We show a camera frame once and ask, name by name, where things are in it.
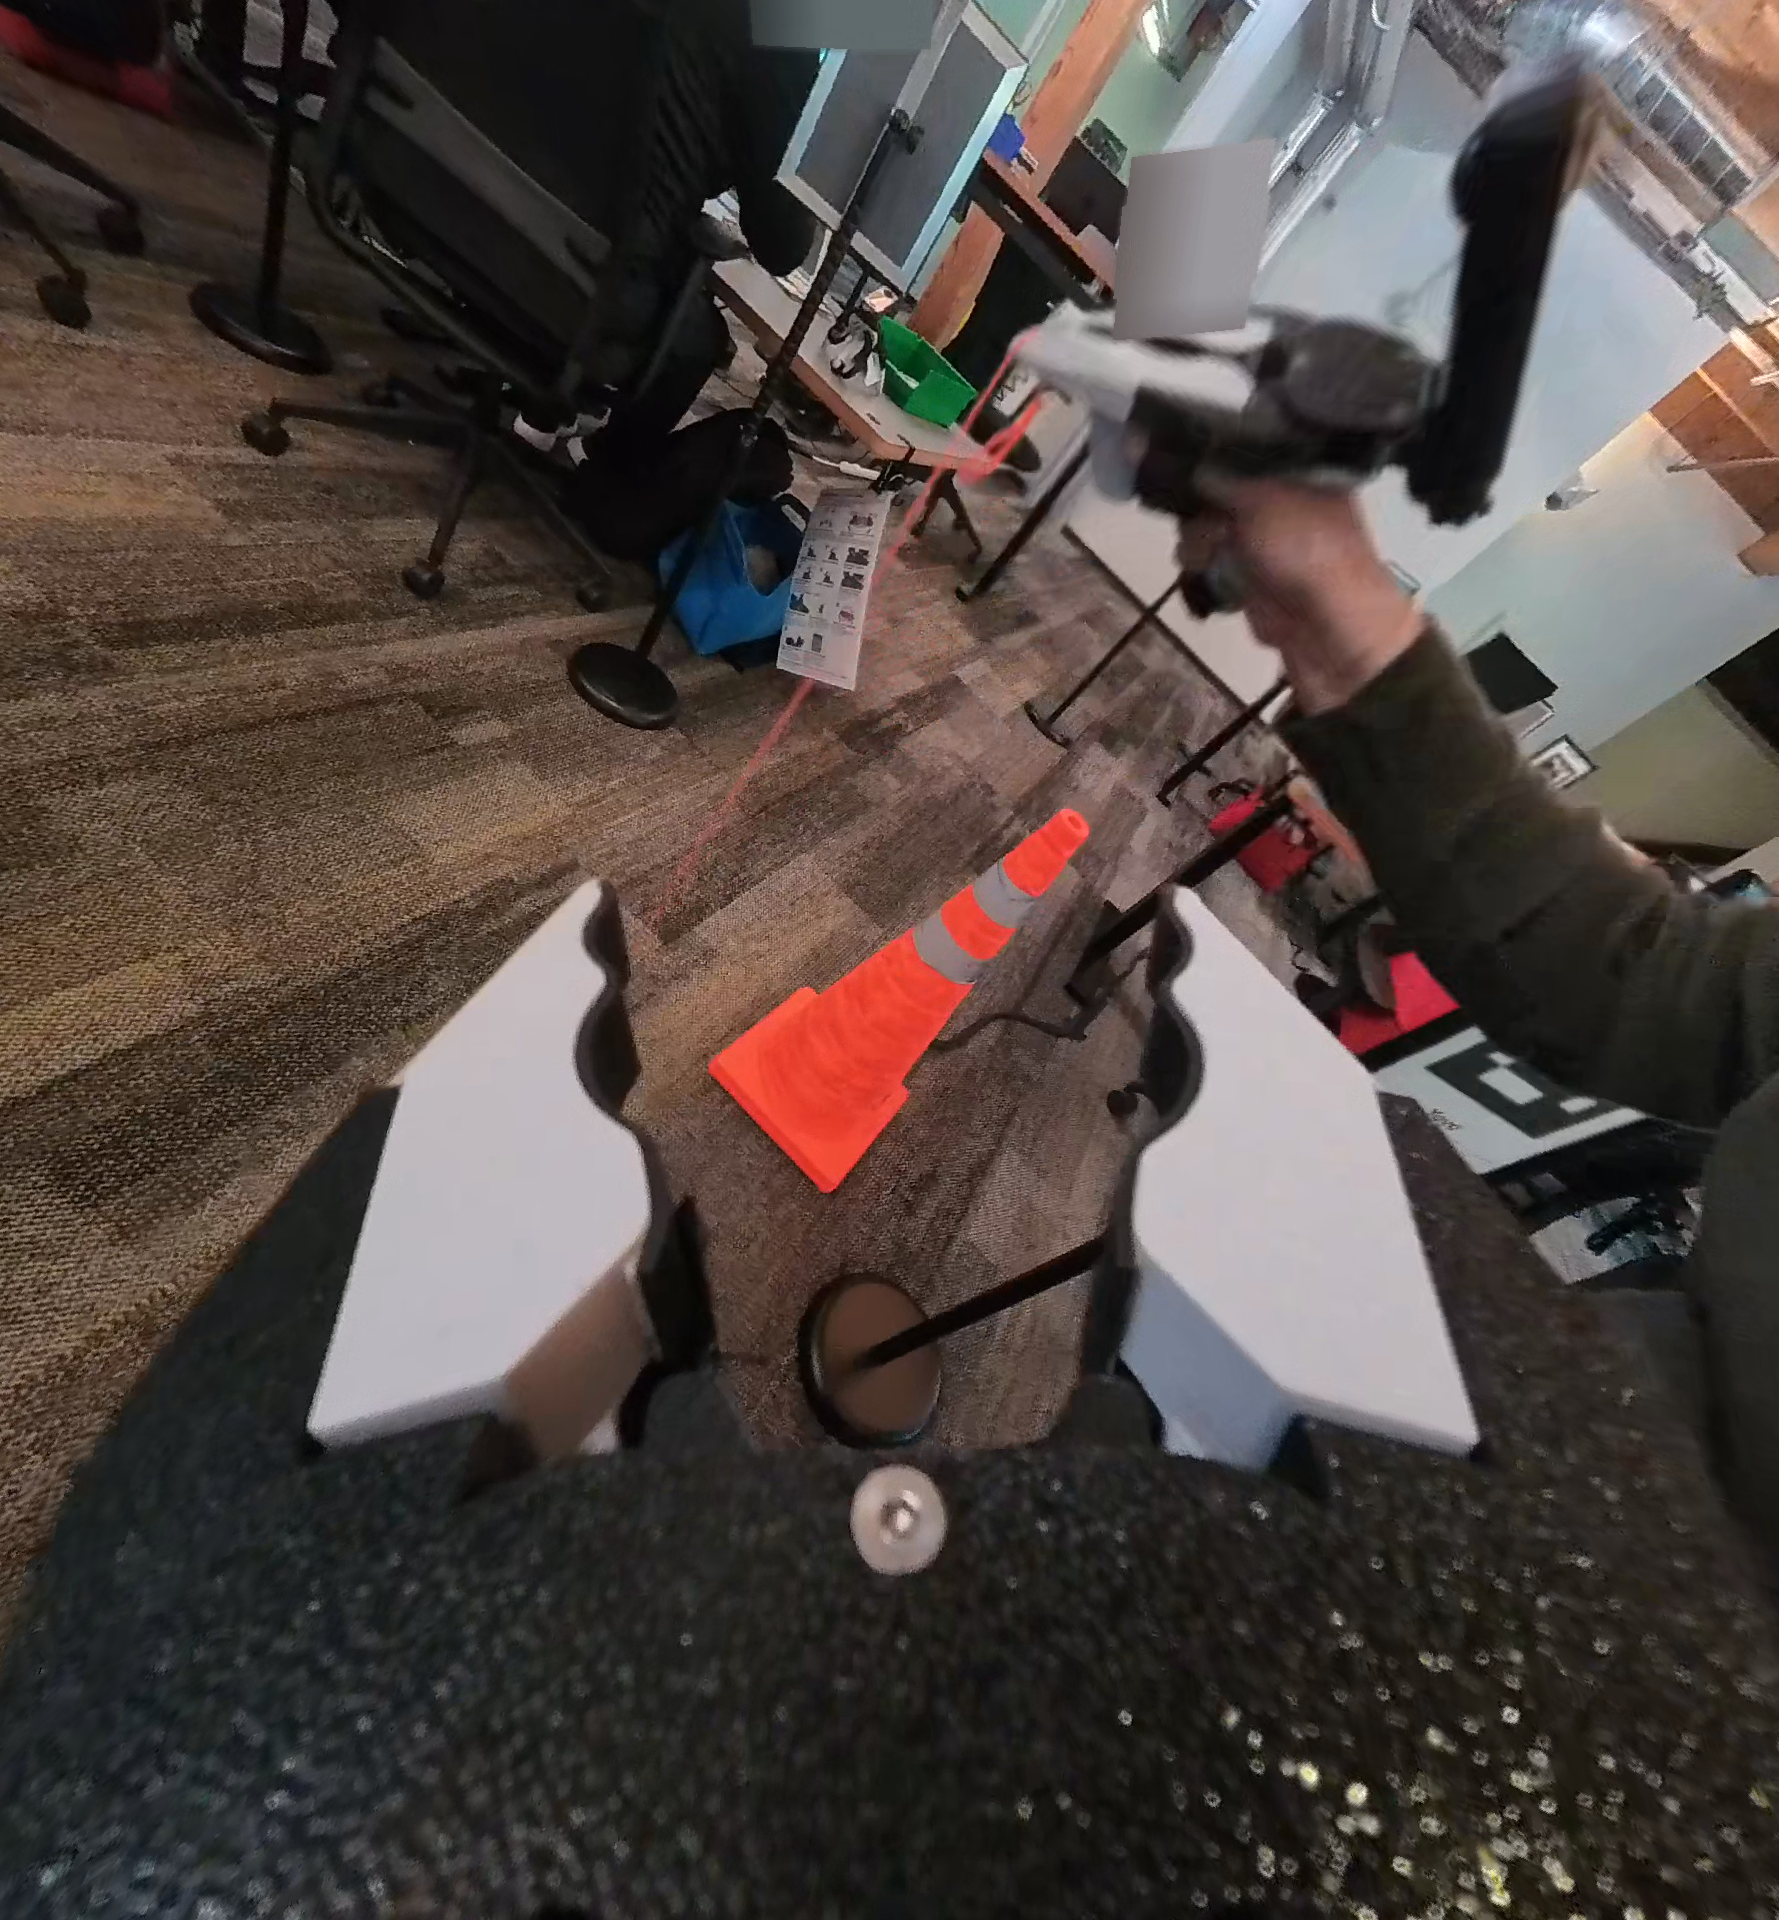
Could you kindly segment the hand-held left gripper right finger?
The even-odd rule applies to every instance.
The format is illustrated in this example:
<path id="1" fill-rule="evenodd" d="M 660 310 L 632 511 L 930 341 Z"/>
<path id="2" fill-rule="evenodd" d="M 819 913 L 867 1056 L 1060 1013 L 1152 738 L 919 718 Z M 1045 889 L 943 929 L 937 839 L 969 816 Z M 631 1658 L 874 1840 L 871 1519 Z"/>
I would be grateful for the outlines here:
<path id="1" fill-rule="evenodd" d="M 1193 895 L 1150 944 L 1152 1128 L 1113 1229 L 1117 1359 L 1161 1450 L 1267 1468 L 1302 1423 L 1468 1460 L 1479 1432 L 1364 1070 Z"/>

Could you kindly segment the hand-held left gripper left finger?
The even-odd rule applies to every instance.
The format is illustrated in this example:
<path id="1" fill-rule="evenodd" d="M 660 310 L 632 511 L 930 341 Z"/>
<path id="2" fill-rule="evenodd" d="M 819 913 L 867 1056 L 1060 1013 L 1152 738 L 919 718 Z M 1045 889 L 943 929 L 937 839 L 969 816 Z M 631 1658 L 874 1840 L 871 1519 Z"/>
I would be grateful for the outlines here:
<path id="1" fill-rule="evenodd" d="M 608 1454 L 661 1355 L 645 1263 L 665 1183 L 612 887 L 582 884 L 394 1082 L 307 1437 L 346 1450 L 490 1418 L 537 1462 Z"/>

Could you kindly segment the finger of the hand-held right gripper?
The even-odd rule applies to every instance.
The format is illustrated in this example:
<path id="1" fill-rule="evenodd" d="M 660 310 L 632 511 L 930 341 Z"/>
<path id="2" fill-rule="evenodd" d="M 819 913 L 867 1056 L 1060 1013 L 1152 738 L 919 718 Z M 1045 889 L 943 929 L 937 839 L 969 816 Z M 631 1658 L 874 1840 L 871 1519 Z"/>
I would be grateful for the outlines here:
<path id="1" fill-rule="evenodd" d="M 1106 500 L 1213 500 L 1237 483 L 1241 403 L 1205 397 L 1087 401 L 1090 474 Z"/>
<path id="2" fill-rule="evenodd" d="M 1240 360 L 1120 341 L 1106 318 L 1045 318 L 1017 337 L 1017 365 L 1090 413 L 1129 413 L 1143 396 L 1190 413 L 1237 411 L 1253 392 Z"/>

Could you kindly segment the person's right forearm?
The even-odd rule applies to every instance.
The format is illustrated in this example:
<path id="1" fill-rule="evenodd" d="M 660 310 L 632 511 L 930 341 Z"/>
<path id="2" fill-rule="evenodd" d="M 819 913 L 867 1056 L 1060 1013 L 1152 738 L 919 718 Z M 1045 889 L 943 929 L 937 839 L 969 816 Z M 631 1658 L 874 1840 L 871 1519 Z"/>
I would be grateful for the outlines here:
<path id="1" fill-rule="evenodd" d="M 1298 761 L 1487 1037 L 1646 1116 L 1779 1118 L 1779 900 L 1677 891 L 1527 765 L 1432 628 L 1297 708 Z"/>

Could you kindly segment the person's right hand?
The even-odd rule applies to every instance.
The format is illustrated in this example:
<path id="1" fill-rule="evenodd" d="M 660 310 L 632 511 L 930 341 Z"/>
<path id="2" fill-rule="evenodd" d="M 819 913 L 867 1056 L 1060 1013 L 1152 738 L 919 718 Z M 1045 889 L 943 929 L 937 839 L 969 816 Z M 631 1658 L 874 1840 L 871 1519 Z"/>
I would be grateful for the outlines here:
<path id="1" fill-rule="evenodd" d="M 1357 498 L 1280 478 L 1218 481 L 1178 528 L 1178 563 L 1226 570 L 1302 715 L 1345 708 L 1425 633 L 1380 561 Z"/>

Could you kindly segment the brown wooden table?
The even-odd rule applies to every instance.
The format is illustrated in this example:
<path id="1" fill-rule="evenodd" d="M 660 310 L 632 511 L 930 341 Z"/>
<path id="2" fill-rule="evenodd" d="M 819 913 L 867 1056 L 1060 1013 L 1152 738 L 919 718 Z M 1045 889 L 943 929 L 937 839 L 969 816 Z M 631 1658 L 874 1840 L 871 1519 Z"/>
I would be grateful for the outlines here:
<path id="1" fill-rule="evenodd" d="M 965 186 L 957 212 L 962 215 L 958 233 L 944 265 L 967 268 L 980 261 L 967 253 L 967 241 L 991 241 L 995 253 L 987 273 L 972 294 L 967 282 L 955 288 L 967 303 L 949 337 L 938 325 L 929 329 L 935 347 L 946 349 L 950 363 L 967 363 L 967 376 L 978 385 L 998 369 L 1012 333 L 1035 324 L 1036 295 L 1054 307 L 1074 301 L 1085 310 L 1108 307 L 1114 299 L 1114 258 L 1120 213 L 1127 189 L 1080 142 L 1069 146 L 1062 161 L 1048 168 L 1045 182 L 1032 182 L 1020 167 L 1025 153 L 1001 161 L 991 148 L 980 158 L 978 170 Z M 1063 175 L 1081 173 L 1090 198 L 1063 209 L 1103 213 L 1104 227 L 1071 227 L 1055 206 L 1055 182 Z"/>

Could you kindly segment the white sign stand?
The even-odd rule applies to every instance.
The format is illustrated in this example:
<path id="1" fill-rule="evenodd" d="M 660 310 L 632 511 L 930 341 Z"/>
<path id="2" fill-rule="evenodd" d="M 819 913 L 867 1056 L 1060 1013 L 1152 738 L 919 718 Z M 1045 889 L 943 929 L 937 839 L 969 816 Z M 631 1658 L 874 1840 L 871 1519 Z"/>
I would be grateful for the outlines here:
<path id="1" fill-rule="evenodd" d="M 1075 708 L 1083 695 L 1113 671 L 1117 661 L 1123 661 L 1125 653 L 1141 641 L 1146 633 L 1161 626 L 1161 614 L 1176 598 L 1182 585 L 1185 575 L 1178 571 L 1154 601 L 1141 604 L 1130 623 L 1069 683 L 1066 690 L 1055 697 L 1039 695 L 1023 704 L 1025 718 L 1042 740 L 1062 752 L 1068 750 L 1071 745 L 1066 727 L 1069 709 Z"/>

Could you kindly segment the green tray bin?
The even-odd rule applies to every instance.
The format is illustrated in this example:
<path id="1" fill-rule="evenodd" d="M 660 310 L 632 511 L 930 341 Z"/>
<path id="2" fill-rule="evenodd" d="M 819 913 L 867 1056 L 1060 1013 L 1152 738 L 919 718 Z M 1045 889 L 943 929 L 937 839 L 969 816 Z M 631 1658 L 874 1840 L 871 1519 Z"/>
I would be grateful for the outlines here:
<path id="1" fill-rule="evenodd" d="M 937 429 L 955 426 L 978 388 L 905 324 L 886 318 L 874 333 L 883 396 L 905 417 Z"/>

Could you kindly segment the white side table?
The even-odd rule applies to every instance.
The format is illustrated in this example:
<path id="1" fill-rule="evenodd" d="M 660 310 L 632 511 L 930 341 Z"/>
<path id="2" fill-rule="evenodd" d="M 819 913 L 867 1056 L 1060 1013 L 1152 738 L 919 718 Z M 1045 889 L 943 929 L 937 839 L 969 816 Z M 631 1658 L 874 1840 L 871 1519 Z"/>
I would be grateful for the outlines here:
<path id="1" fill-rule="evenodd" d="M 792 337 L 805 303 L 785 294 L 745 257 L 716 262 L 710 288 L 726 314 L 749 331 L 765 363 L 779 366 L 780 349 Z M 804 339 L 779 380 L 801 385 L 854 442 L 856 457 L 840 465 L 841 471 L 864 475 L 877 494 L 916 488 L 917 498 L 905 522 L 911 537 L 924 534 L 933 513 L 946 507 L 952 531 L 965 543 L 965 557 L 982 561 L 983 541 L 969 515 L 965 488 L 972 475 L 985 475 L 1000 465 L 995 441 L 978 444 L 960 425 L 937 426 L 905 415 L 869 385 L 864 373 L 843 371 L 850 360 L 869 360 L 869 341 L 859 349 L 829 347 L 828 325 L 829 314 L 817 310 L 808 318 Z"/>

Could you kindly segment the printed paper sheet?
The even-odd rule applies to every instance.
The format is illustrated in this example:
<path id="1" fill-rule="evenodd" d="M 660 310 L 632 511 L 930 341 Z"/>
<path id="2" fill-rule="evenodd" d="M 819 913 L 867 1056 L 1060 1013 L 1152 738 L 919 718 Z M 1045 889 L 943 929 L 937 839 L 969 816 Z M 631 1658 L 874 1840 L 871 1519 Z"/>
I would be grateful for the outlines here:
<path id="1" fill-rule="evenodd" d="M 854 690 L 894 496 L 823 492 L 805 520 L 779 637 L 779 666 L 805 683 Z"/>

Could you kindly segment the black framed floor sign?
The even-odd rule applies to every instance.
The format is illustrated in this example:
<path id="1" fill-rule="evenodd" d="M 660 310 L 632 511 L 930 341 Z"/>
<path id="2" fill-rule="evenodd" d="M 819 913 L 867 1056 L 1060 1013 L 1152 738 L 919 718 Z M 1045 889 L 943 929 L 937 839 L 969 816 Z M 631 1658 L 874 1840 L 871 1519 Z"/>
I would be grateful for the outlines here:
<path id="1" fill-rule="evenodd" d="M 1525 1232 L 1610 1211 L 1590 1238 L 1594 1257 L 1626 1235 L 1686 1235 L 1689 1190 L 1707 1154 L 1693 1129 L 1557 1086 L 1491 1044 L 1465 1010 L 1393 1052 L 1350 1058 L 1378 1094 L 1418 1102 Z M 1141 1072 L 1110 1091 L 1108 1111 L 1125 1124 L 1152 1116 Z M 880 1277 L 829 1282 L 805 1311 L 798 1341 L 815 1421 L 853 1447 L 916 1442 L 938 1402 L 944 1341 L 1083 1277 L 1093 1278 L 1095 1330 L 1108 1337 L 1106 1362 L 1117 1362 L 1127 1266 L 1117 1259 L 1114 1211 L 1117 1200 L 1099 1235 L 940 1314 L 924 1314 Z"/>

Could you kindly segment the blue bag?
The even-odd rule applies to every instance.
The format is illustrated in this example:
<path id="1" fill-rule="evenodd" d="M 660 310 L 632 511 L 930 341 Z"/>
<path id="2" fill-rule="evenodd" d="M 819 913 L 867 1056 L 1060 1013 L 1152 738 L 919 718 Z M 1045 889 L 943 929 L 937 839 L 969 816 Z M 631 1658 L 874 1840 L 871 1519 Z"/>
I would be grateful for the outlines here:
<path id="1" fill-rule="evenodd" d="M 808 509 L 792 496 L 731 500 L 718 511 L 671 611 L 695 657 L 774 663 L 805 522 Z"/>

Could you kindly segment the orange striped traffic cone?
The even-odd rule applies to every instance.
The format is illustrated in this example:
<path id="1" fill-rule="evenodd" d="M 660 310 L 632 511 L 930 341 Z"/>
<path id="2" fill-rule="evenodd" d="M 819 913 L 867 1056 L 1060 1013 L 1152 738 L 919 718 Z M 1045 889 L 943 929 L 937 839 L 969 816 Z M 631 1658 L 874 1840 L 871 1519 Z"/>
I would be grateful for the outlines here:
<path id="1" fill-rule="evenodd" d="M 1090 837 L 1062 808 L 826 992 L 798 990 L 709 1062 L 811 1186 L 834 1193 L 907 1099 L 907 1076 Z"/>

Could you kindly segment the black bag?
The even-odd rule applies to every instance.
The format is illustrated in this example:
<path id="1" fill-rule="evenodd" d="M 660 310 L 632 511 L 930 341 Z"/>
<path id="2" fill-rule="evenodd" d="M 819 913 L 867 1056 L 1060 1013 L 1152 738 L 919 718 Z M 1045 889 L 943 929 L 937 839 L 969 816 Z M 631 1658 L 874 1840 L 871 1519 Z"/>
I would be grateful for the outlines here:
<path id="1" fill-rule="evenodd" d="M 713 502 L 758 507 L 785 496 L 790 480 L 780 422 L 731 411 L 641 454 L 587 454 L 565 481 L 565 513 L 600 554 L 650 563 L 698 528 Z"/>

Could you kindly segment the black office chair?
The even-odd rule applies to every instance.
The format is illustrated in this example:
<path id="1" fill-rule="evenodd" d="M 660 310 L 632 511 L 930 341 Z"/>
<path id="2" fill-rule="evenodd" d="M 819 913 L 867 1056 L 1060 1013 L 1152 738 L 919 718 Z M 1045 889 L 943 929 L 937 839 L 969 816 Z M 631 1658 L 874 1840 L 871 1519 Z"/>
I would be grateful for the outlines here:
<path id="1" fill-rule="evenodd" d="M 575 555 L 575 596 L 602 611 L 612 571 L 563 515 L 538 457 L 514 435 L 519 413 L 562 425 L 612 401 L 595 365 L 595 324 L 617 277 L 619 168 L 598 134 L 570 120 L 580 38 L 563 4 L 349 4 L 329 42 L 329 86 L 302 184 L 324 236 L 454 354 L 454 392 L 400 376 L 363 403 L 275 397 L 241 421 L 262 457 L 288 450 L 290 422 L 337 426 L 448 450 L 444 507 L 426 555 L 401 571 L 420 601 L 444 591 L 444 561 L 477 485 L 519 488 Z M 593 52 L 626 79 L 654 21 L 628 4 L 593 26 Z M 709 281 L 731 254 L 701 215 Z"/>
<path id="2" fill-rule="evenodd" d="M 0 103 L 0 148 L 11 150 L 60 179 L 72 180 L 98 198 L 94 223 L 108 253 L 135 257 L 145 251 L 136 198 L 67 146 L 37 130 L 14 109 Z M 29 206 L 0 164 L 0 213 L 6 215 L 45 257 L 49 270 L 35 281 L 37 301 L 53 324 L 86 331 L 91 310 L 86 274 L 61 241 Z"/>

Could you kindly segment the grey panel sign stand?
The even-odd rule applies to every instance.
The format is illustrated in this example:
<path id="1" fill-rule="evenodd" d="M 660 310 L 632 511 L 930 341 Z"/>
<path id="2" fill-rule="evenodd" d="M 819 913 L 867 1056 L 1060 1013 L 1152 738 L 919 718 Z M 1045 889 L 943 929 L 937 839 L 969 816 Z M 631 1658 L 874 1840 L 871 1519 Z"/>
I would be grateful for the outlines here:
<path id="1" fill-rule="evenodd" d="M 217 339 L 254 360 L 287 373 L 321 376 L 331 366 L 321 335 L 285 299 L 288 206 L 301 105 L 324 97 L 326 67 L 305 53 L 312 6 L 280 2 L 280 53 L 266 156 L 260 241 L 252 281 L 231 288 L 199 282 L 190 291 L 193 315 Z"/>

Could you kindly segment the red box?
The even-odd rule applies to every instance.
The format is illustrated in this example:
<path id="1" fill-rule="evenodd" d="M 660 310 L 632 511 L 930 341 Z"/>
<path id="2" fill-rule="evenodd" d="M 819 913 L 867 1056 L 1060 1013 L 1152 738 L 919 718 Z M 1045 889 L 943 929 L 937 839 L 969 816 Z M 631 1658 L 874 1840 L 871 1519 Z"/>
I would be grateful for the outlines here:
<path id="1" fill-rule="evenodd" d="M 37 73 L 171 120 L 163 2 L 0 2 L 0 46 Z"/>

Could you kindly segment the wooden post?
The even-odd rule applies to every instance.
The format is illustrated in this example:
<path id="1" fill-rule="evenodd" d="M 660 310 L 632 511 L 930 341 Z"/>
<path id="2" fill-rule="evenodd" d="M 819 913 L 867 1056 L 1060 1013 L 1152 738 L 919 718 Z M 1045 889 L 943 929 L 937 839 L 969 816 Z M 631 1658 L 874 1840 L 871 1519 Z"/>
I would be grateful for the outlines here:
<path id="1" fill-rule="evenodd" d="M 1023 146 L 1047 170 L 1068 151 L 1117 59 L 1140 33 L 1141 2 L 1083 4 L 1020 117 Z M 1114 270 L 1093 241 L 1060 222 L 1012 164 L 982 156 L 967 189 L 967 218 L 916 301 L 909 324 L 943 349 L 975 305 L 1001 241 L 1048 278 L 1055 299 L 1093 303 L 1114 289 Z"/>

